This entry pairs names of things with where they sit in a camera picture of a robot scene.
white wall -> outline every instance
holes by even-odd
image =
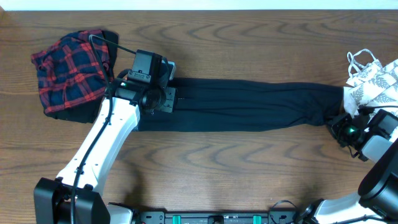
[[[398,9],[398,0],[0,0],[16,10]]]

white strap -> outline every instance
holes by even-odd
[[[363,69],[363,68],[365,67],[364,65],[361,65],[360,63],[358,63],[358,62],[355,60],[355,56],[358,56],[358,55],[361,54],[362,52],[367,52],[367,53],[369,53],[369,54],[372,56],[373,61],[376,60],[376,58],[374,57],[374,55],[372,54],[372,52],[371,52],[370,50],[368,50],[368,49],[360,50],[359,52],[356,52],[354,55],[353,55],[351,52],[348,52],[348,53],[347,53],[347,59],[348,59],[348,62],[349,62],[348,75],[349,75],[350,77],[353,76],[353,74],[351,73],[351,70],[352,70],[353,68],[354,68],[354,69],[356,70],[356,72],[358,73],[358,72],[361,71],[361,69]]]

wooden tabletop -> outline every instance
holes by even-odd
[[[6,12],[0,21],[0,223],[35,223],[33,189],[55,178],[92,124],[43,114],[30,55],[78,30],[177,64],[176,77],[343,86],[348,51],[398,58],[396,11]],[[132,65],[118,52],[115,73]],[[267,210],[355,192],[372,167],[326,127],[260,133],[131,133],[103,199],[169,211]]]

black cloth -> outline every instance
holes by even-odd
[[[174,113],[142,115],[139,131],[267,131],[325,124],[339,113],[343,88],[315,83],[175,78]]]
[[[114,32],[102,30],[102,35],[104,36],[104,39],[108,41],[114,42],[115,44],[119,43],[119,36]],[[109,53],[108,76],[114,77],[113,67],[116,62],[118,48],[109,44],[107,44],[107,46]],[[76,121],[79,123],[93,123],[98,115],[98,110],[100,109],[101,102],[102,99],[92,100],[87,103],[74,106],[72,108],[67,108],[53,113],[47,113],[47,114],[45,113],[45,115],[54,119],[62,119],[65,121]]]

plaid shirt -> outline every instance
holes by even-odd
[[[74,32],[47,50],[32,54],[44,113],[72,108],[104,95],[104,74],[88,42],[90,34],[103,38],[101,30]],[[98,39],[93,42],[109,73],[108,47]]]

